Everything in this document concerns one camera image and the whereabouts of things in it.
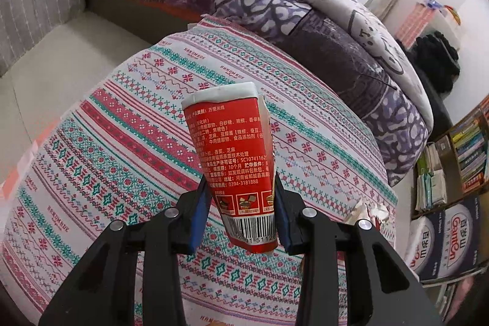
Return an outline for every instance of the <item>red packet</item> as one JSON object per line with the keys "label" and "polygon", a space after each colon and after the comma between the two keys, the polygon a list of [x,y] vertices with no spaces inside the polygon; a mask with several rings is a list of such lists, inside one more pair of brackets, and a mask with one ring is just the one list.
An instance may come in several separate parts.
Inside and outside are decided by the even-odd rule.
{"label": "red packet", "polygon": [[229,240],[251,253],[277,246],[270,115],[253,82],[192,93],[183,112]]}

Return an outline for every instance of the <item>metal screw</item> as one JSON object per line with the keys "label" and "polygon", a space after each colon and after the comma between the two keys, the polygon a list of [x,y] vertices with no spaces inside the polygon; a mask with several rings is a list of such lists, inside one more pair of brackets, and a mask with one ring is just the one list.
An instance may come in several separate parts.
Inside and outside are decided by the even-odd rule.
{"label": "metal screw", "polygon": [[304,209],[302,209],[302,214],[305,217],[313,218],[313,217],[317,216],[317,211],[316,211],[316,209],[313,209],[313,208],[304,208]]}
{"label": "metal screw", "polygon": [[178,216],[178,209],[177,208],[168,208],[165,210],[165,217],[168,218],[175,218]]}
{"label": "metal screw", "polygon": [[358,222],[358,226],[365,230],[365,231],[368,231],[371,229],[372,227],[372,223],[369,221],[369,220],[366,220],[365,218],[361,219],[359,222]]}
{"label": "metal screw", "polygon": [[112,231],[120,231],[122,230],[123,227],[124,227],[124,222],[122,222],[121,220],[112,221],[111,223]]}

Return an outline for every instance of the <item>patterned bedsheet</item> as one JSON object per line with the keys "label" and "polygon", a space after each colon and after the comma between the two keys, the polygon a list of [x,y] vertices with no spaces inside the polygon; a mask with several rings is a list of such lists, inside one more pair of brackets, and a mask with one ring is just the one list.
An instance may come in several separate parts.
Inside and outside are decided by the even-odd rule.
{"label": "patterned bedsheet", "polygon": [[[214,18],[137,53],[60,122],[23,178],[6,225],[0,279],[37,322],[70,269],[111,220],[148,220],[195,189],[201,166],[180,108],[195,90],[255,82],[271,112],[276,162],[287,189],[333,220],[362,198],[390,213],[397,198],[371,131],[324,83],[268,42]],[[142,262],[136,275],[141,324]],[[195,255],[180,256],[187,323],[293,325],[299,257],[231,246],[211,207]],[[339,261],[340,321],[346,323]]]}
{"label": "patterned bedsheet", "polygon": [[[414,166],[429,136],[418,109],[346,31],[299,0],[139,0],[226,18],[260,35],[329,85],[373,131],[389,183]],[[370,34],[364,33],[368,41]]]}

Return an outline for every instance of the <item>phone number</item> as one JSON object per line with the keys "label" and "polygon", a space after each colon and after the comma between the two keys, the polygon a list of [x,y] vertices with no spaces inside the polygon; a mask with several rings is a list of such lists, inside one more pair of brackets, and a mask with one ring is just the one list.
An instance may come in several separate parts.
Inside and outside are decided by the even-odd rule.
{"label": "phone number", "polygon": [[244,180],[244,181],[231,181],[229,182],[229,187],[235,187],[239,185],[252,185],[258,184],[258,179],[256,180]]}

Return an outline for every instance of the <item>purple blanket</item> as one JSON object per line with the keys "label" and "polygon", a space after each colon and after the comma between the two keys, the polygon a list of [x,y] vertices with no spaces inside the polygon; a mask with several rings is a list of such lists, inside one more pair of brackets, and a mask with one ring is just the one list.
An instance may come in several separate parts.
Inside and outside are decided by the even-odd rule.
{"label": "purple blanket", "polygon": [[140,0],[212,14],[255,32],[333,89],[372,130],[397,184],[428,138],[414,104],[383,68],[327,16],[299,0]]}

